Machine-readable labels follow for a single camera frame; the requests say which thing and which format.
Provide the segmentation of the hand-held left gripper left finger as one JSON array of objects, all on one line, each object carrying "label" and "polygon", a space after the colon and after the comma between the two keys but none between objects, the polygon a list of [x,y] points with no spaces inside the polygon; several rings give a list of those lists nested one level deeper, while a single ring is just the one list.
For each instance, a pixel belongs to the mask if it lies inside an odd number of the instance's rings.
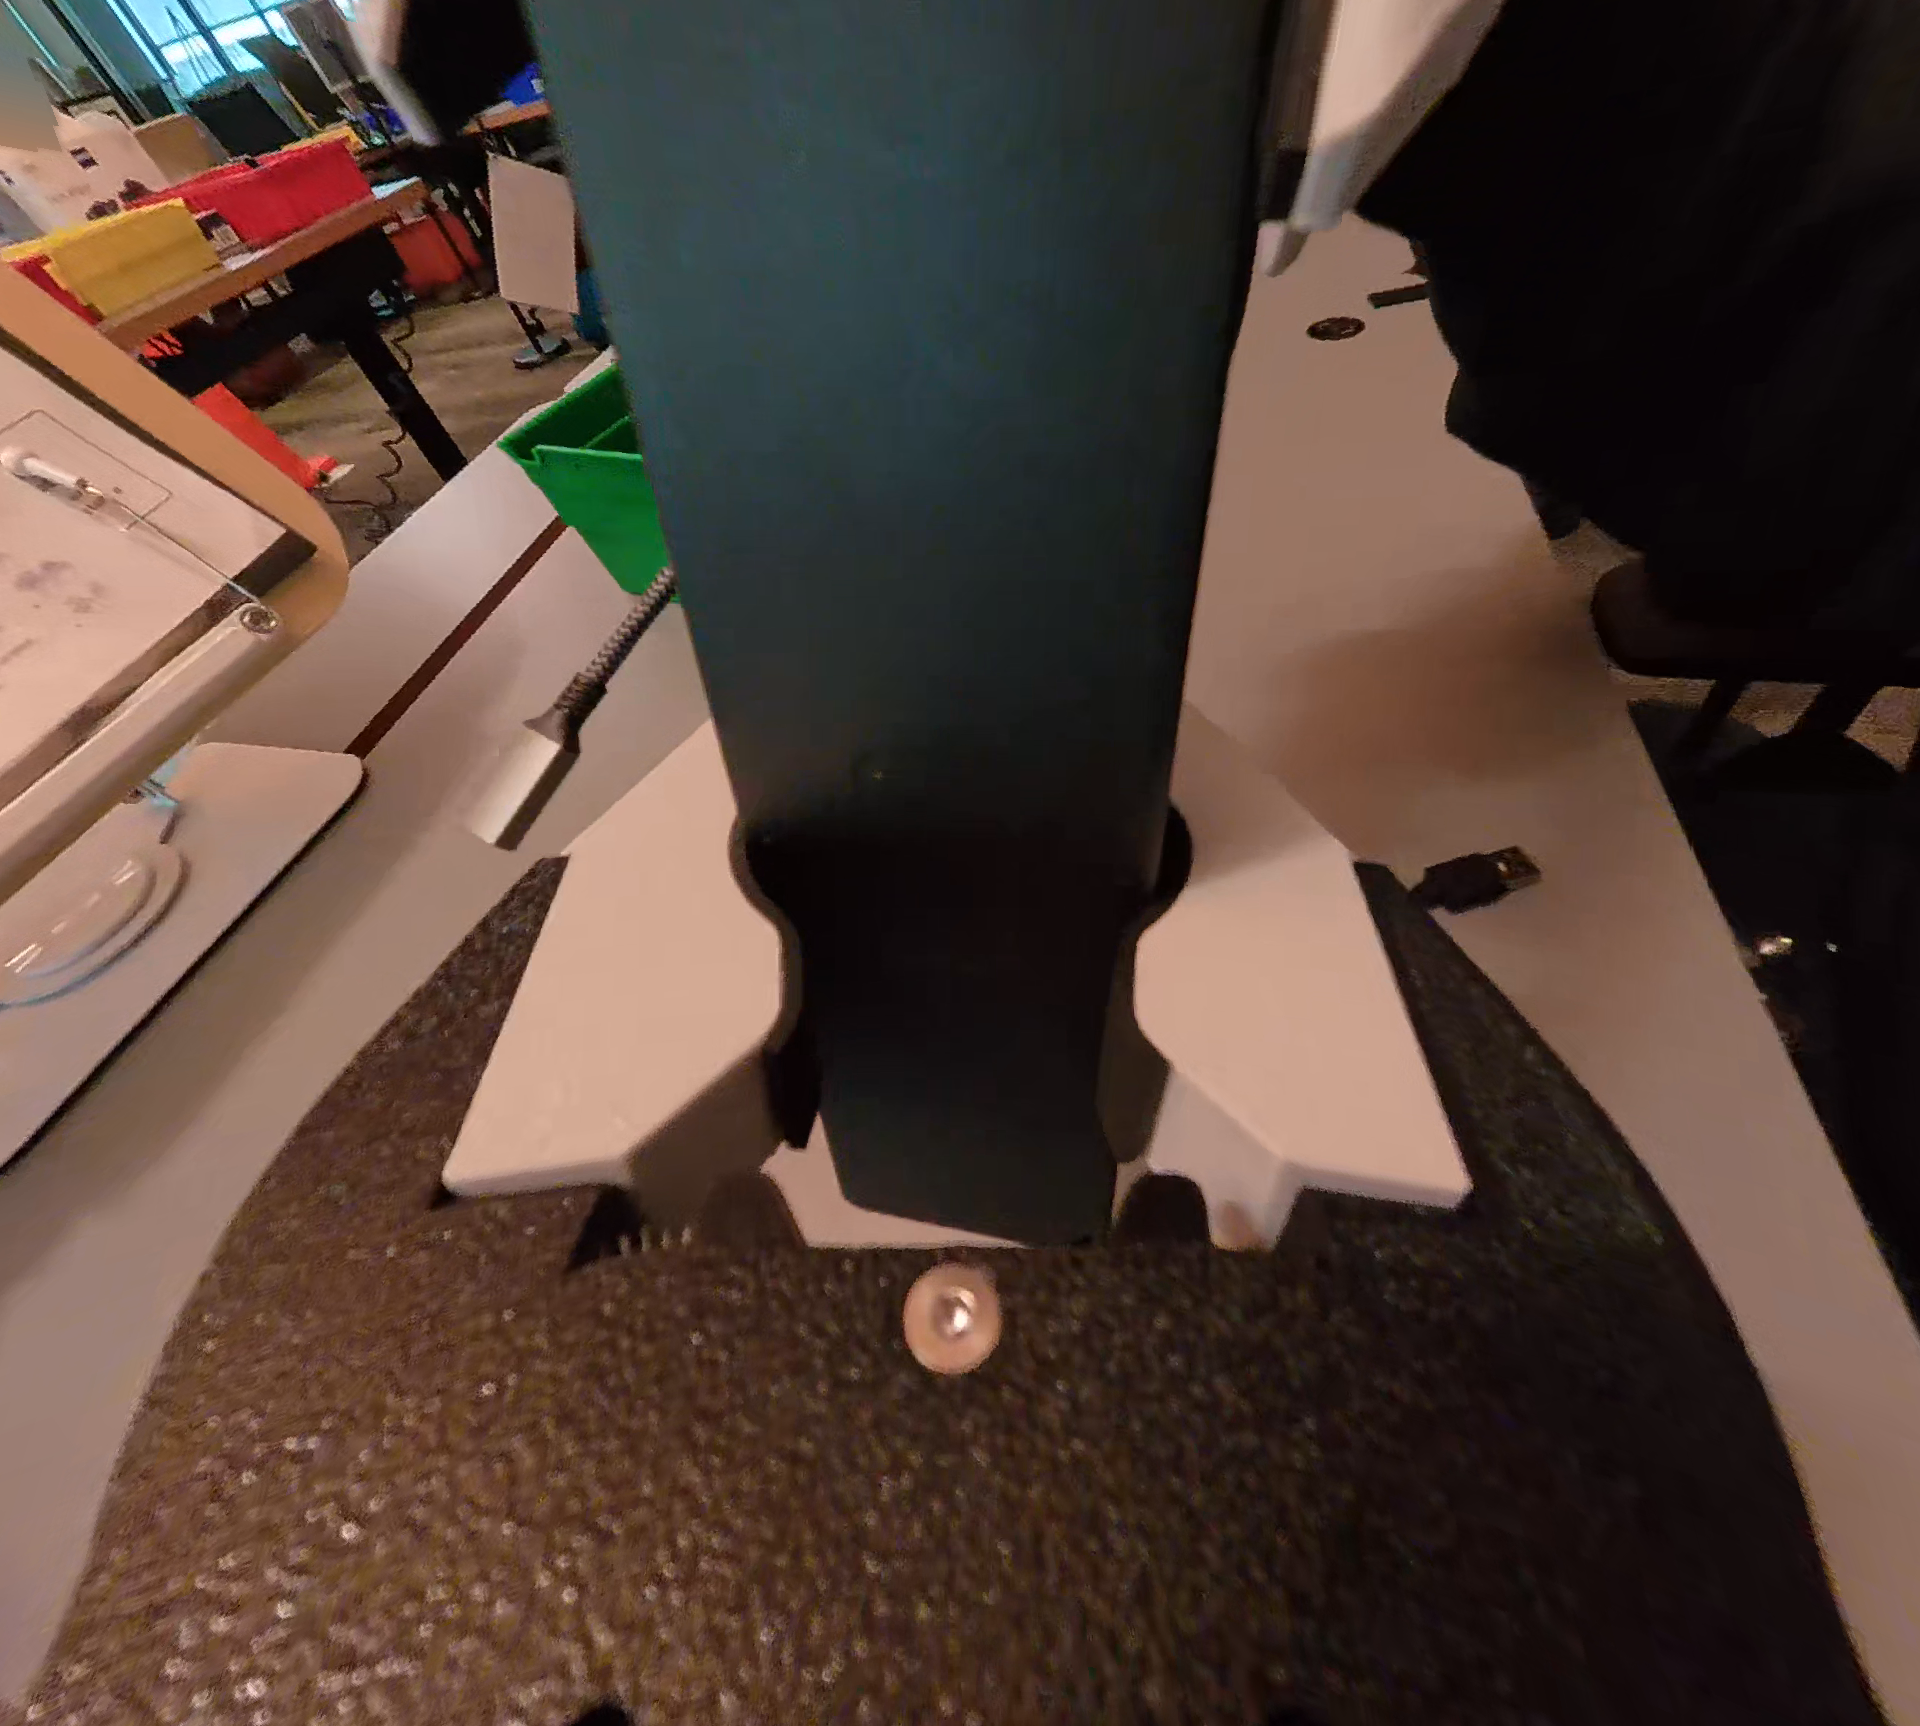
[{"label": "hand-held left gripper left finger", "polygon": [[704,1196],[813,1138],[797,1034],[791,936],[701,724],[573,843],[441,1184]]}]

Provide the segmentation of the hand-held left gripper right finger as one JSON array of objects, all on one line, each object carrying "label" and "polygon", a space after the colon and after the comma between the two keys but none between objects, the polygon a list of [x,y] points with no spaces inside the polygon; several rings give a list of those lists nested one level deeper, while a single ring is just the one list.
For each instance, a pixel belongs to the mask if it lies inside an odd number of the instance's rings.
[{"label": "hand-held left gripper right finger", "polygon": [[1471,1170],[1344,843],[1193,705],[1168,793],[1187,874],[1134,977],[1166,1082],[1128,1172],[1196,1185],[1224,1249],[1275,1247],[1305,1194],[1458,1209]]}]

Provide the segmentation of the black usb cable grey plug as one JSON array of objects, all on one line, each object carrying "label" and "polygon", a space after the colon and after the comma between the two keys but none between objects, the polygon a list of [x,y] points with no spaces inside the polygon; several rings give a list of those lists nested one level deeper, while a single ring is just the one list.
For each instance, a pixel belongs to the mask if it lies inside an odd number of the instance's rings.
[{"label": "black usb cable grey plug", "polygon": [[467,830],[479,843],[502,852],[525,843],[580,756],[584,728],[612,680],[675,597],[679,570],[669,563],[553,705],[514,731],[467,817]]}]

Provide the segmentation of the green plastic bin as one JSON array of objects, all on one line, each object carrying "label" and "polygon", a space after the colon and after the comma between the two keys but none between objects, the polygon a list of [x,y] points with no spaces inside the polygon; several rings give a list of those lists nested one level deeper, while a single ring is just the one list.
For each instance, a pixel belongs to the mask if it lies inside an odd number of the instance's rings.
[{"label": "green plastic bin", "polygon": [[612,354],[499,440],[507,456],[628,595],[672,565],[640,428]]}]

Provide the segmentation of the red storage bin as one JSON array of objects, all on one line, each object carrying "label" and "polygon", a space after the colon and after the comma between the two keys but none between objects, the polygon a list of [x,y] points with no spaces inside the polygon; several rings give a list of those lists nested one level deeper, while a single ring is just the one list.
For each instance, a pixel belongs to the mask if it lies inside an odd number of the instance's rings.
[{"label": "red storage bin", "polygon": [[231,162],[150,194],[221,218],[238,244],[259,250],[372,199],[372,183],[345,140],[321,139],[251,162]]}]

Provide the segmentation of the white panel on stand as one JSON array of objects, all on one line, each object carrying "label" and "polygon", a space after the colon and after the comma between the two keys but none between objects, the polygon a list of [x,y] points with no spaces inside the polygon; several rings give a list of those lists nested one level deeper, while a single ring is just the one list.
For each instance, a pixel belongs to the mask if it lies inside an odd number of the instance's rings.
[{"label": "white panel on stand", "polygon": [[495,282],[521,334],[512,365],[543,371],[570,354],[543,315],[580,312],[573,194],[562,174],[500,153],[489,153],[487,175]]}]

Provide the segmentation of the yellow storage bin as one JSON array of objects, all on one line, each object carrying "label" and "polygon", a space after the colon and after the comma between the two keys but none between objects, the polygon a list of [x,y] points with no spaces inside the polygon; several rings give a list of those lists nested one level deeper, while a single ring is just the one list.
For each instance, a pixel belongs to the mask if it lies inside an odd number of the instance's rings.
[{"label": "yellow storage bin", "polygon": [[93,324],[224,271],[217,244],[182,199],[140,204],[109,218],[12,244],[4,264],[84,308]]}]

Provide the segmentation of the black office chair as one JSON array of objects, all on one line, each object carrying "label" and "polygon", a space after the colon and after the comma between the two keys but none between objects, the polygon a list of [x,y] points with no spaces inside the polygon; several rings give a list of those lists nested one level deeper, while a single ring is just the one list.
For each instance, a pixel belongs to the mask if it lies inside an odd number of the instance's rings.
[{"label": "black office chair", "polygon": [[1506,0],[1356,215],[1678,622],[1915,648],[1915,0]]}]

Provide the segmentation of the large white instruction sheet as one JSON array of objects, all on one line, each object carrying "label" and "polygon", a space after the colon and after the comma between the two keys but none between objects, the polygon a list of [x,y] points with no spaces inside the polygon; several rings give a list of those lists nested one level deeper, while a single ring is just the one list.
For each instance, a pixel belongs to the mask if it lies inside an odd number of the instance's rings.
[{"label": "large white instruction sheet", "polygon": [[[36,351],[4,344],[2,449],[116,493],[266,597],[316,545]],[[2,800],[53,773],[236,603],[163,549],[121,537],[2,471]]]}]

